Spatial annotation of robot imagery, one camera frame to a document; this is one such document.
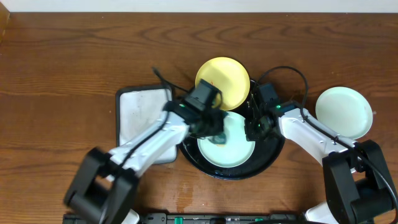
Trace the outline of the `green yellow sponge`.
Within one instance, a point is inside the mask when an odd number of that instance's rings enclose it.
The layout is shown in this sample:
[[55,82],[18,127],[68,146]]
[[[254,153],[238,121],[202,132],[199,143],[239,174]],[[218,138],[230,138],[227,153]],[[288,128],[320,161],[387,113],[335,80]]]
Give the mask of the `green yellow sponge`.
[[220,133],[216,136],[209,136],[208,140],[212,143],[212,144],[216,144],[216,145],[225,145],[226,141],[227,141],[227,137],[225,133]]

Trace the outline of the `pale green plate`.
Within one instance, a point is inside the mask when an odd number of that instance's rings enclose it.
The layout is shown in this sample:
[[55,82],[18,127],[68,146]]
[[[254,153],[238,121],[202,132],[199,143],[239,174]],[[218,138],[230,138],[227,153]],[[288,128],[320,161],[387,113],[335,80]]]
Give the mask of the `pale green plate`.
[[319,122],[351,139],[363,137],[373,124],[373,111],[367,99],[343,86],[325,90],[318,97],[315,113]]
[[246,162],[254,152],[255,141],[248,141],[244,130],[245,118],[234,112],[227,112],[224,118],[226,144],[215,144],[209,138],[198,139],[202,156],[211,164],[231,168]]

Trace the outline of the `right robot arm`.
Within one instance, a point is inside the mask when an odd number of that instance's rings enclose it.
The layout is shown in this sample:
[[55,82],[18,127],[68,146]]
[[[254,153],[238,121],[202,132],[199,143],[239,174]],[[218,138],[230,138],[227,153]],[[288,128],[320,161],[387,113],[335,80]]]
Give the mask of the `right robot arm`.
[[295,101],[249,100],[250,140],[291,140],[323,167],[325,202],[305,212],[311,223],[369,223],[397,210],[397,192],[381,148],[356,142],[320,124]]

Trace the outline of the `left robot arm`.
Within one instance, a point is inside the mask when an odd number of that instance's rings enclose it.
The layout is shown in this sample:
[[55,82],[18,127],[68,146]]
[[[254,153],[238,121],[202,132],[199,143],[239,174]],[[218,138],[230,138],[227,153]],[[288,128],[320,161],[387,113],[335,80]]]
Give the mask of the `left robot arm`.
[[190,134],[216,136],[224,111],[197,110],[186,101],[168,101],[160,117],[141,134],[109,152],[95,147],[83,159],[63,202],[87,223],[122,223],[144,172]]

